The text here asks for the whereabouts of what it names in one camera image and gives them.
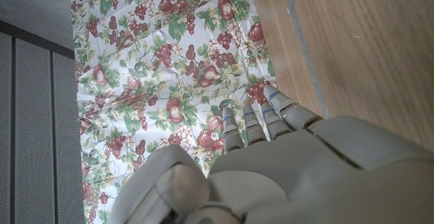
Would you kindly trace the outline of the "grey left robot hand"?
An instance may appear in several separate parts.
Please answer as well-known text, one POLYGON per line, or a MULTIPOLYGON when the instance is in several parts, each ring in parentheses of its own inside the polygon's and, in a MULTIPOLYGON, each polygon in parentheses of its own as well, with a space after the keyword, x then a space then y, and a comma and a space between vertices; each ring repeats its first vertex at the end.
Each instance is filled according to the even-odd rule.
POLYGON ((222 112, 224 154, 208 174, 178 145, 152 153, 110 223, 432 223, 433 154, 351 116, 324 119, 273 86, 246 139, 222 112))

